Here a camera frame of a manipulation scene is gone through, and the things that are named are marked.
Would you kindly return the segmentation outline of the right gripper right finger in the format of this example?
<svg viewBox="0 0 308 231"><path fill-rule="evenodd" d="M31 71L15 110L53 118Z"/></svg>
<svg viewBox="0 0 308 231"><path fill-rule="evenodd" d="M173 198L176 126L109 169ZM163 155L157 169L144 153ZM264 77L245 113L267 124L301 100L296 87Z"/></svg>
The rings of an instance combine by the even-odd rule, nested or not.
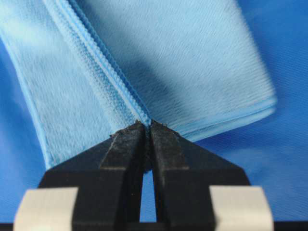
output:
<svg viewBox="0 0 308 231"><path fill-rule="evenodd" d="M272 213L245 171L152 122L156 213L169 231L271 231Z"/></svg>

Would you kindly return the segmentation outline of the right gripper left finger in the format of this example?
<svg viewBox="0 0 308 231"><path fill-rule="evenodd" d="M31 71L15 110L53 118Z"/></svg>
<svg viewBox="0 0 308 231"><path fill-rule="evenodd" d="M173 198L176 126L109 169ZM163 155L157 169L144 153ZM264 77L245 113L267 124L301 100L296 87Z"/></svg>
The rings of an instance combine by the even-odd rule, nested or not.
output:
<svg viewBox="0 0 308 231"><path fill-rule="evenodd" d="M15 231L123 231L141 209L145 127L135 122L45 172L27 190Z"/></svg>

